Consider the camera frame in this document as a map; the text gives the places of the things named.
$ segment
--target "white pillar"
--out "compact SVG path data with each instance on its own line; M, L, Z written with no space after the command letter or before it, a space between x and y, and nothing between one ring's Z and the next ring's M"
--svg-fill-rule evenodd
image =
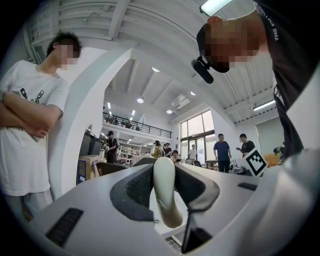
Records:
M48 172L56 200L76 185L77 163L86 128L99 137L105 89L130 59L133 41L124 41L91 63L71 84L63 118L50 132Z

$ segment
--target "fluorescent light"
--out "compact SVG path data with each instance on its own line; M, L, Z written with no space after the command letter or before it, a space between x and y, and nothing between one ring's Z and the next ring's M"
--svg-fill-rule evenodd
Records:
M208 16L213 16L221 8L229 4L232 0L208 0L203 5L200 6L200 9Z
M262 104L262 105L260 105L260 106L254 107L254 108L253 108L253 111L258 111L258 110L260 110L260 109L262 109L262 108L264 108L264 107L266 107L266 106L269 106L269 105L271 105L271 104L273 104L273 103L276 103L274 99L271 100L271 101L269 101L269 102L267 102L267 103L264 103L264 104Z

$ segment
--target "person in blue shirt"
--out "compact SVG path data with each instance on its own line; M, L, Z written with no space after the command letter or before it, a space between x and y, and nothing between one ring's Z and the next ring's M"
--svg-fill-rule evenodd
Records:
M219 141L213 146L213 153L215 160L218 160L219 172L228 173L230 169L231 150L229 144L224 141L225 137L222 133L218 135L218 138Z

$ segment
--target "metal railing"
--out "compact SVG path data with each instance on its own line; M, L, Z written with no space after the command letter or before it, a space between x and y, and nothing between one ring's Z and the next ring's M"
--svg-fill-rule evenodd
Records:
M130 121L127 118L123 118L117 115L110 115L109 113L102 113L102 120L103 122L121 126L121 127L126 127L128 129L136 130L139 132L151 134L151 135L156 135L160 137L165 137L171 139L171 131L168 130L163 130L157 127L153 127L150 125L147 125L145 123L140 123L136 121Z

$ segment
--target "black cap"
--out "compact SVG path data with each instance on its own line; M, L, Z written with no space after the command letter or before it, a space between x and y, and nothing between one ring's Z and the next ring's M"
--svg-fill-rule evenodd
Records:
M196 35L196 41L198 43L199 51L200 53L206 57L205 54L205 45L206 45L206 27L210 26L208 23L204 24L202 28L199 30L198 34ZM229 63L221 63L221 62L214 62L212 63L211 61L208 62L208 64L215 70L218 71L219 73L226 73L229 71L230 66Z

